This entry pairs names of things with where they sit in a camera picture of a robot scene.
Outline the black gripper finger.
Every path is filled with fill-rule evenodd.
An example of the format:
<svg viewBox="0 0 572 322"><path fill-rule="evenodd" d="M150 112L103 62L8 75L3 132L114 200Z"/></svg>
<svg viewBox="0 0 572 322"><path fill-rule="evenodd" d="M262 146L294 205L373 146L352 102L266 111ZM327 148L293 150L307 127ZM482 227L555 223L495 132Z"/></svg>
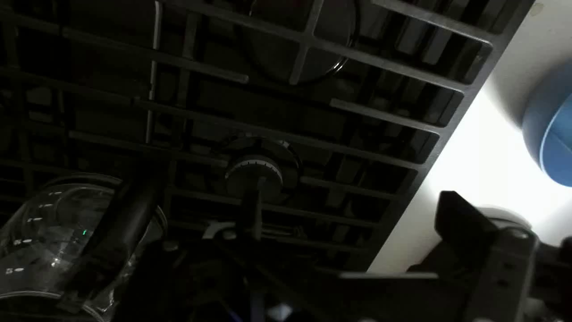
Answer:
<svg viewBox="0 0 572 322"><path fill-rule="evenodd" d="M352 277L346 322L572 322L572 243L543 243L453 191L437 200L439 243L405 275Z"/></svg>

